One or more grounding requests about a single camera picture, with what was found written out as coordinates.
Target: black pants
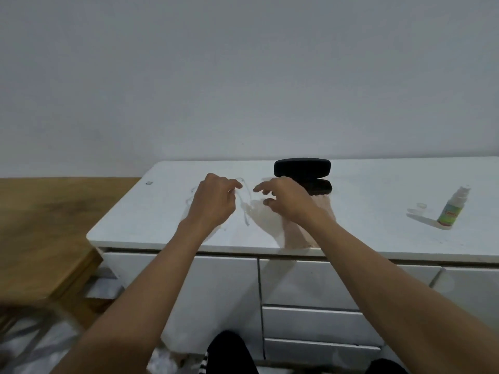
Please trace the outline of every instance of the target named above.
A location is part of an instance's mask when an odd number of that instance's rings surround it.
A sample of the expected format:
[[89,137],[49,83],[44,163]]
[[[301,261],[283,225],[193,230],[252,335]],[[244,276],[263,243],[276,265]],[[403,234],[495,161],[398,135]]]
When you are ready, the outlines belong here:
[[[244,341],[233,332],[223,331],[209,345],[200,373],[258,374],[258,371]],[[382,358],[372,361],[366,374],[407,374],[407,371]]]

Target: person's left hand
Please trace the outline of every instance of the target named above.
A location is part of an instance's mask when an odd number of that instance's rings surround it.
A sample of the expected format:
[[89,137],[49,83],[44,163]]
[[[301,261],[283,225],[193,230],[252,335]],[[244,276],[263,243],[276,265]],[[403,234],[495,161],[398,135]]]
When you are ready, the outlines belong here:
[[211,232],[235,211],[235,188],[242,188],[236,179],[208,173],[199,183],[186,219]]

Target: white dresser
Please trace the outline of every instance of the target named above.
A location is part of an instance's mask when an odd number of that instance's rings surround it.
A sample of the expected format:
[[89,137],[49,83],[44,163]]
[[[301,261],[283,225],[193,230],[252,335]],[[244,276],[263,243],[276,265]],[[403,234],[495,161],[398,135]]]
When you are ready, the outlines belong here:
[[[163,341],[204,353],[229,329],[255,359],[362,370],[383,339],[320,249],[283,248],[280,217],[251,192],[273,163],[160,162],[87,237],[128,286],[172,237],[206,173],[238,178],[236,212],[201,246]],[[499,333],[499,158],[334,160],[327,179],[344,228]],[[451,230],[437,228],[462,184],[472,188],[465,210]],[[415,217],[407,209],[417,202],[428,208]]]

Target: wall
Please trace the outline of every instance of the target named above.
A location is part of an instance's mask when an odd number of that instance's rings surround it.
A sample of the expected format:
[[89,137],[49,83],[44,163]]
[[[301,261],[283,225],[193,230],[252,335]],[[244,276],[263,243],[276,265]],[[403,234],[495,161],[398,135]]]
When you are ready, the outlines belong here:
[[0,0],[0,176],[499,153],[499,0]]

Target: wooden table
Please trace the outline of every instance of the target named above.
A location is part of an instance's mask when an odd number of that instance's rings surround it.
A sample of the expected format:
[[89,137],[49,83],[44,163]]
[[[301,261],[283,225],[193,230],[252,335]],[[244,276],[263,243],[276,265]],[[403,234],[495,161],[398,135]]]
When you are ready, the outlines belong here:
[[102,261],[86,233],[138,178],[0,178],[0,305],[50,308],[83,329]]

